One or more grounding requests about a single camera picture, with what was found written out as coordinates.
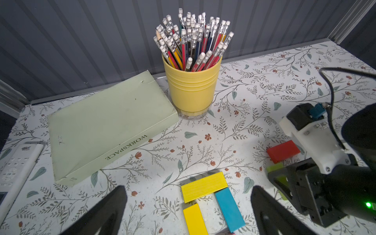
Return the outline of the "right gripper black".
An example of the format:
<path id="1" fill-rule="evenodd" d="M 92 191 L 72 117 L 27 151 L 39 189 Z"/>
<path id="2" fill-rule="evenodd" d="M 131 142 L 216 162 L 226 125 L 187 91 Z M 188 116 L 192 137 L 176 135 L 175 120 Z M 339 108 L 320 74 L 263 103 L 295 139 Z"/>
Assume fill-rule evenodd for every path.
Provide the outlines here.
<path id="1" fill-rule="evenodd" d="M 267 174 L 273 184 L 302 215 L 324 228 L 347 215 L 376 221 L 376 173 L 358 166 L 353 155 L 350 165 L 338 165 L 322 174 L 313 161 L 275 169 Z"/>

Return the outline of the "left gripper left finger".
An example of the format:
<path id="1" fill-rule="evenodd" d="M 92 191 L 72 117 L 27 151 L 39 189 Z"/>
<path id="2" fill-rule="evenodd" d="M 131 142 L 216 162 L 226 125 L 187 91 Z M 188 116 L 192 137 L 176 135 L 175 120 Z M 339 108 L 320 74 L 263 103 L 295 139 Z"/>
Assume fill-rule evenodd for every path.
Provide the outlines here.
<path id="1" fill-rule="evenodd" d="M 126 203 L 125 187 L 117 186 L 62 234 L 116 235 L 120 228 Z"/>

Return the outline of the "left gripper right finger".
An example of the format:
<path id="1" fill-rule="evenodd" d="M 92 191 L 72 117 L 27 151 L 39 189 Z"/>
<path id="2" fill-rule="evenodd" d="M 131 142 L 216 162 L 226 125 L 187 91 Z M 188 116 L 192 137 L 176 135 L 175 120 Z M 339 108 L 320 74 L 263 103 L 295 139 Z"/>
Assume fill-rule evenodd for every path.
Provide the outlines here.
<path id="1" fill-rule="evenodd" d="M 260 186 L 253 187 L 251 204 L 261 235 L 315 234 Z"/>

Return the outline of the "teal block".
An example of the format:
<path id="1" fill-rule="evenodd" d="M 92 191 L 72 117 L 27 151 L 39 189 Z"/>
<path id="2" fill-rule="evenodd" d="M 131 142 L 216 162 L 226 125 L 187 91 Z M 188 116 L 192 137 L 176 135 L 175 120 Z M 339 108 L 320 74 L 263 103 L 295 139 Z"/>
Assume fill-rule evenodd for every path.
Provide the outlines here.
<path id="1" fill-rule="evenodd" d="M 221 209 L 225 222 L 231 233 L 245 226 L 245 221 L 231 194 L 229 188 L 222 189 L 215 194 L 217 203 Z"/>

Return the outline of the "red block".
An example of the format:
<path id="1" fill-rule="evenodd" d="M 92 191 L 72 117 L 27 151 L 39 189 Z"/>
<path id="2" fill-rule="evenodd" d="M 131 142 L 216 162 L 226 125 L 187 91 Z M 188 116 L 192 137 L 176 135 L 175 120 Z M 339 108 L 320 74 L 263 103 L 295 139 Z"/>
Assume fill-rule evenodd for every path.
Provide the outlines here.
<path id="1" fill-rule="evenodd" d="M 268 148 L 266 152 L 274 164 L 301 153 L 300 149 L 292 140 Z"/>

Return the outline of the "yellow block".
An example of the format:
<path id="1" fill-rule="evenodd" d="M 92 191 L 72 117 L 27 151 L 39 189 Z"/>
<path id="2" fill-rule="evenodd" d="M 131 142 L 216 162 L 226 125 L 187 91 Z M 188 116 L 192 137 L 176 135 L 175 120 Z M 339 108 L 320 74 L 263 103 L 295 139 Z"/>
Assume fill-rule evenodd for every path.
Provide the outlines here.
<path id="1" fill-rule="evenodd" d="M 205 221 L 198 204 L 183 210 L 189 235 L 208 235 Z"/>
<path id="2" fill-rule="evenodd" d="M 184 203 L 218 192 L 228 187 L 223 172 L 204 177 L 181 187 Z"/>

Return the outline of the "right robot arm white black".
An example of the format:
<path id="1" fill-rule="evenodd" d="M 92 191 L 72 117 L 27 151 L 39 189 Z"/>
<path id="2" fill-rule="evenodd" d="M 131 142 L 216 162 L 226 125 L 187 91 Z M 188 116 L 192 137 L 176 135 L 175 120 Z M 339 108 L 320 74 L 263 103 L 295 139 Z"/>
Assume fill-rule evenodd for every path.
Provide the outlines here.
<path id="1" fill-rule="evenodd" d="M 302 215 L 328 227 L 350 215 L 376 221 L 376 106 L 368 105 L 341 129 L 346 153 L 328 128 L 327 104 L 298 105 L 284 117 L 283 132 L 295 137 L 309 158 L 268 173 L 268 179 Z"/>

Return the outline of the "pale green book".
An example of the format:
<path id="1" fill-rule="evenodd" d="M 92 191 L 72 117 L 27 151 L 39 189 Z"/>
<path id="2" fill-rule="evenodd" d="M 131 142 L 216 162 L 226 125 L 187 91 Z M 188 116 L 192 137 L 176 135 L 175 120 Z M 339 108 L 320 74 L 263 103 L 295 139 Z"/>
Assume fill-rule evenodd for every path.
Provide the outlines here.
<path id="1" fill-rule="evenodd" d="M 54 179 L 74 186 L 178 121 L 148 71 L 49 115 Z"/>

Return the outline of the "white remote control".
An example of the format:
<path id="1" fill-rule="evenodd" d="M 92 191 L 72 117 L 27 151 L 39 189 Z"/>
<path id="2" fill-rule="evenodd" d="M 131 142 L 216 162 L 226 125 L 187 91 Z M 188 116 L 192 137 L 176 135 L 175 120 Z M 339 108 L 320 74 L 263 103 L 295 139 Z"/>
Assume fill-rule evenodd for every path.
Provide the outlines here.
<path id="1" fill-rule="evenodd" d="M 25 143 L 16 149 L 1 172 L 1 224 L 36 165 L 45 142 Z"/>

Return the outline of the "yellow pencil cup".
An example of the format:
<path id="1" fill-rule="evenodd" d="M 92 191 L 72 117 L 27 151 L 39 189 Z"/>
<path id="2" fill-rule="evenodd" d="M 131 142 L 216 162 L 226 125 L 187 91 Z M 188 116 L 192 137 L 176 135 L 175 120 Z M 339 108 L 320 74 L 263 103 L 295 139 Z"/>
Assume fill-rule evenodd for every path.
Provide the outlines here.
<path id="1" fill-rule="evenodd" d="M 213 67 L 196 72 L 177 70 L 163 58 L 170 97 L 178 115 L 200 119 L 210 109 L 221 68 L 221 60 Z"/>

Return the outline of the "bundle of pencils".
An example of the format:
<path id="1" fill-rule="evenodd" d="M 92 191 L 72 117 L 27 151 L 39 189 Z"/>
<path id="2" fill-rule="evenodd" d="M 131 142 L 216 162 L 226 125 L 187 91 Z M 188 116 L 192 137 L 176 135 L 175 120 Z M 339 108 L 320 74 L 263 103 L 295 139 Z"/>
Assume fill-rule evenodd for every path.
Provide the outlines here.
<path id="1" fill-rule="evenodd" d="M 166 15 L 156 27 L 153 40 L 164 61 L 172 68 L 186 72 L 208 70 L 219 64 L 234 33 L 230 21 L 219 17 L 207 19 L 203 12 L 196 16 L 178 9 L 178 23 Z"/>

